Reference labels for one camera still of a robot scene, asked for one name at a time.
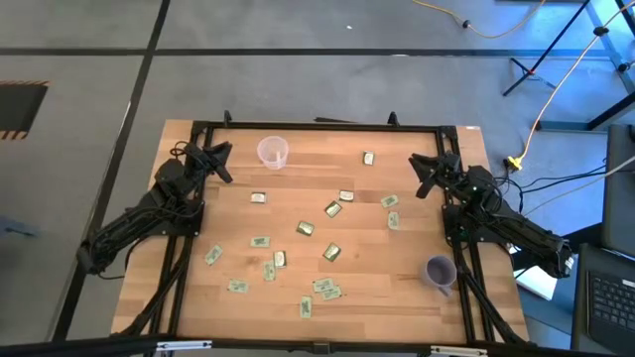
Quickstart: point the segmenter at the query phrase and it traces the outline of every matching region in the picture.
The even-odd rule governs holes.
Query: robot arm
[[[139,204],[89,234],[81,243],[76,255],[86,272],[103,272],[119,251],[138,239],[187,231],[191,222],[202,215],[204,206],[201,197],[192,195],[192,192],[204,184],[209,175],[218,174],[223,181],[232,181],[225,168],[230,152],[231,144],[227,142],[203,149],[187,143],[182,149],[172,149],[175,158],[168,159],[159,167],[155,184],[143,195]],[[178,159],[181,155],[192,160],[191,170]]]
[[[463,173],[460,156],[452,153],[439,158],[413,154],[409,161],[422,183],[418,198],[426,198],[438,185],[458,201],[444,207],[447,236],[509,243],[550,276],[559,279],[570,275],[573,259],[568,242],[514,211],[484,167],[469,167]]]

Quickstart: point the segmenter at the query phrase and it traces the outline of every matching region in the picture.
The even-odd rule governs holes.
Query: purple cup
[[[456,266],[445,256],[433,256],[422,267],[421,280],[449,297],[452,294],[451,285],[456,281]]]

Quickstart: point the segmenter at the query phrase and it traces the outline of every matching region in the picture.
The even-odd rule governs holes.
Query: laptop keyboard
[[[635,332],[635,283],[590,272],[591,316]]]

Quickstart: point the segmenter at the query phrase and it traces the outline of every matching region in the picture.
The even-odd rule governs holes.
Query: concrete floor
[[[614,11],[610,0],[593,3],[602,16]],[[0,2],[0,47],[145,47],[159,5],[150,0],[5,0]],[[494,0],[444,5],[469,14],[487,33],[509,28],[531,7]],[[546,5],[519,32],[487,41],[409,0],[175,1],[159,46],[543,49],[576,6]],[[592,28],[583,14],[559,48],[582,49]],[[611,39],[628,56],[632,36],[621,19],[615,28]],[[527,65],[534,60],[521,59]],[[0,283],[5,288],[0,295],[0,344],[47,338],[139,64],[139,58],[0,57],[0,79],[52,81],[29,138],[0,141],[0,214],[42,230],[34,239],[9,235],[0,241]],[[572,59],[549,59],[539,74],[558,82],[571,64]],[[550,94],[542,83],[528,81],[503,98],[500,93],[518,76],[517,68],[503,58],[156,58],[107,219],[135,204],[145,191],[166,119],[220,120],[224,109],[238,121],[308,122],[325,116],[384,123],[394,110],[404,124],[478,125],[492,170],[501,174],[501,160],[522,150]],[[609,61],[584,60],[545,118],[589,120],[625,94]],[[604,135],[539,133],[515,180],[588,171],[601,165],[605,145]],[[575,185],[528,196],[525,206]],[[515,201],[513,190],[508,198]],[[601,201],[602,186],[597,184],[532,217],[565,234],[599,221]],[[120,273],[122,265],[115,262],[108,275]],[[87,280],[71,338],[109,332],[119,287],[117,281]],[[541,330],[545,326],[540,322],[529,327],[535,340],[562,345],[561,337],[555,343],[540,337],[556,335]]]

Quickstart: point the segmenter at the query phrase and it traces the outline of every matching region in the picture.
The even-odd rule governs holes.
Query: wooden table
[[[191,124],[167,121],[153,171],[169,158],[176,141],[188,139]],[[480,129],[458,127],[457,132],[465,167],[487,167]],[[283,136],[291,148],[287,166],[280,171],[264,168],[256,155],[258,142],[269,135]],[[223,183],[217,176],[206,182],[204,220],[193,243],[179,336],[465,342],[457,291],[447,298],[419,280],[420,267],[429,257],[452,256],[444,239],[442,191],[436,187],[427,199],[417,199],[419,182],[407,160],[413,152],[435,156],[434,135],[214,130],[212,143],[223,141],[233,144],[227,168],[234,182]],[[374,166],[362,165],[363,151],[375,152]],[[354,202],[343,202],[341,212],[329,218],[324,209],[341,189],[354,190]],[[267,192],[267,203],[250,203],[252,191]],[[399,204],[391,207],[401,216],[399,231],[388,230],[388,209],[380,204],[390,194],[399,196]],[[313,236],[296,232],[300,220],[316,226]],[[250,239],[263,235],[271,236],[271,248],[251,248]],[[151,238],[135,249],[112,331],[125,328],[156,290],[166,242],[165,237]],[[342,249],[333,263],[321,255],[330,242]],[[203,257],[216,244],[223,254],[210,267]],[[278,270],[275,282],[265,282],[263,262],[277,250],[287,252],[288,267]],[[479,244],[479,252],[490,299],[527,338],[508,255],[488,243]],[[312,281],[321,278],[333,278],[344,296],[323,301],[313,294]],[[230,279],[248,282],[249,293],[229,292]],[[314,297],[311,319],[300,319],[302,296]],[[473,297],[471,306],[477,336],[482,338]],[[167,302],[162,331],[169,314]]]

